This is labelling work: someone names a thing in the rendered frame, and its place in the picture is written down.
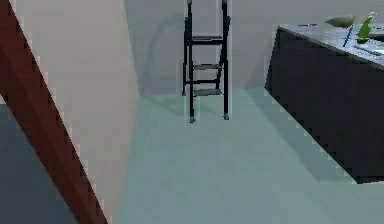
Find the black step ladder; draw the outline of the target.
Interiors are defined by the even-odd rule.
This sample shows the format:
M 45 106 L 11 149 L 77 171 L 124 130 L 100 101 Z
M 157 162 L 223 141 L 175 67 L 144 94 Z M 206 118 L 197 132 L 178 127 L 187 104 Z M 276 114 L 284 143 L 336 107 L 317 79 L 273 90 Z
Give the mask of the black step ladder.
M 228 0 L 221 0 L 222 34 L 194 35 L 192 0 L 187 0 L 187 16 L 184 18 L 183 63 L 182 63 L 182 95 L 186 96 L 186 86 L 189 86 L 189 122 L 195 122 L 194 98 L 199 96 L 224 95 L 223 118 L 229 119 L 229 60 L 228 36 L 231 17 L 228 14 Z M 193 47 L 221 46 L 217 63 L 195 64 L 193 62 Z M 216 70 L 216 78 L 212 80 L 195 80 L 195 71 Z

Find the black kitchen counter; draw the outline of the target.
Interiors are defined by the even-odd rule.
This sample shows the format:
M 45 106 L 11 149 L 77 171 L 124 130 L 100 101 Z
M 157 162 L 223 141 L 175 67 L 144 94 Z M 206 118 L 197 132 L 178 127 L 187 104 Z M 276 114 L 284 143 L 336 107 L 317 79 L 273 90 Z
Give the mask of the black kitchen counter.
M 343 42 L 278 27 L 265 89 L 357 183 L 384 181 L 384 62 Z

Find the blue pen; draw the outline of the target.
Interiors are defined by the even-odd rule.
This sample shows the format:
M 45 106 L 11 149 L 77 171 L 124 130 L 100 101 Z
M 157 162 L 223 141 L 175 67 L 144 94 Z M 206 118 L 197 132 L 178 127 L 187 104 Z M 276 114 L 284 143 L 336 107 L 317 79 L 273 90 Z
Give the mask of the blue pen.
M 351 26 L 348 28 L 347 35 L 346 35 L 346 37 L 345 37 L 345 39 L 344 39 L 344 43 L 343 43 L 343 45 L 342 45 L 343 47 L 345 47 L 345 46 L 347 45 L 347 43 L 348 43 L 348 41 L 349 41 L 349 39 L 350 39 L 350 36 L 351 36 L 352 31 L 353 31 L 353 25 L 351 25 Z

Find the olive green bowl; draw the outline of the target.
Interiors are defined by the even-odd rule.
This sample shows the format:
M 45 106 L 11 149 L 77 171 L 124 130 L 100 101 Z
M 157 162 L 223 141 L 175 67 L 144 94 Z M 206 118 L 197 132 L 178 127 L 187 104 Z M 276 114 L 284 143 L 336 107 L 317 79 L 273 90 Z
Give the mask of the olive green bowl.
M 354 23 L 354 21 L 355 21 L 354 16 L 345 15 L 345 16 L 337 16 L 337 17 L 329 18 L 325 21 L 325 23 L 333 27 L 348 28 Z

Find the grey flat utensil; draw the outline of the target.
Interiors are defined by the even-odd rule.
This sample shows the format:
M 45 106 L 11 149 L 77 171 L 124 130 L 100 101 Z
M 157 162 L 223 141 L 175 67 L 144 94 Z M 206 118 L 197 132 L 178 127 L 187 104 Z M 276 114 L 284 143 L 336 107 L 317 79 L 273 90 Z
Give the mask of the grey flat utensil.
M 369 49 L 368 47 L 366 47 L 366 46 L 364 47 L 362 45 L 361 46 L 360 45 L 354 45 L 353 47 L 356 49 L 359 49 L 361 51 L 367 52 L 367 53 L 374 55 L 374 56 L 379 56 L 379 57 L 384 56 L 384 50 Z

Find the green spray bottle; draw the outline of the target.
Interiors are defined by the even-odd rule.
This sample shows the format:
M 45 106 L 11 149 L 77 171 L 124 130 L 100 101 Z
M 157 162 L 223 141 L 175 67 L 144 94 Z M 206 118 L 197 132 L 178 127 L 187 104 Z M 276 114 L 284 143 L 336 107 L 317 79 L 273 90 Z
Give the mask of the green spray bottle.
M 369 40 L 369 33 L 371 31 L 370 22 L 377 15 L 376 12 L 370 12 L 367 18 L 362 23 L 358 33 L 357 33 L 357 43 L 365 44 Z

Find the brown wooden door frame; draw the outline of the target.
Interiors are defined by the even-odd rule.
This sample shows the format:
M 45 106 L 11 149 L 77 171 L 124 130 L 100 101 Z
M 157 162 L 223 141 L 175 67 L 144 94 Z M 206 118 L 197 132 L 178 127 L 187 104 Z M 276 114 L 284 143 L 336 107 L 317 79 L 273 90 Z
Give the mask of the brown wooden door frame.
M 109 224 L 10 0 L 0 0 L 0 96 L 78 224 Z

